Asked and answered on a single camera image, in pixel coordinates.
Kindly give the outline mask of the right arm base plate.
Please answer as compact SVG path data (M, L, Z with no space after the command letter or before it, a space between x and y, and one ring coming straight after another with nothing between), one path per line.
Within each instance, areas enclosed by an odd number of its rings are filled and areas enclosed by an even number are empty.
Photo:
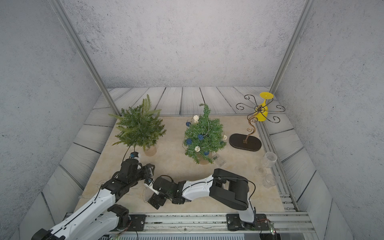
M256 214L253 223L246 223L239 214L227 214L228 231L269 231L270 224L265 214Z

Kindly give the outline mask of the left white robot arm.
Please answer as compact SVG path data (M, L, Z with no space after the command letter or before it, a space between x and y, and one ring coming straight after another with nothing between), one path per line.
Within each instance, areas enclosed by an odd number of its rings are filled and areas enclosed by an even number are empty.
M143 166L138 158L123 161L121 169L86 204L51 229L38 230L32 239L97 240L116 228L128 230L133 222L129 210L117 202L139 181L149 180L154 171L154 165Z

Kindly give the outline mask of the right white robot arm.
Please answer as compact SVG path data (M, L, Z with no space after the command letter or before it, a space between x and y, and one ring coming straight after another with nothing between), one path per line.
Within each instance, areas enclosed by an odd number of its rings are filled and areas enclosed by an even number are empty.
M255 210L249 195L249 181L239 175L223 169L197 181L174 182L159 176L155 180L148 178L144 185L153 192L148 203L155 209L162 207L167 200L175 205L183 205L199 198L211 197L227 207L237 210L244 223L255 222Z

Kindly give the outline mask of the fern tree wooden base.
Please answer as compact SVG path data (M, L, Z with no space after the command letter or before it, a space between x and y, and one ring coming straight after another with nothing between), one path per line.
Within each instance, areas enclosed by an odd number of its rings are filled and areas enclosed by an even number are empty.
M152 157L157 153L156 144L166 134L163 119L160 118L160 110L152 109L152 101L149 95L142 103L134 108L121 109L121 115L114 115L118 120L117 129L120 131L114 145L123 144L128 148L141 147L144 154Z

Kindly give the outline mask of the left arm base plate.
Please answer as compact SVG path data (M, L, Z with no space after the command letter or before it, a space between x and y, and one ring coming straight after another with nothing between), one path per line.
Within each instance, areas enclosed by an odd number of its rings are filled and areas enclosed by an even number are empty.
M144 230L147 215L133 214L125 212L118 215L119 221L117 227L114 229L119 232L142 232Z

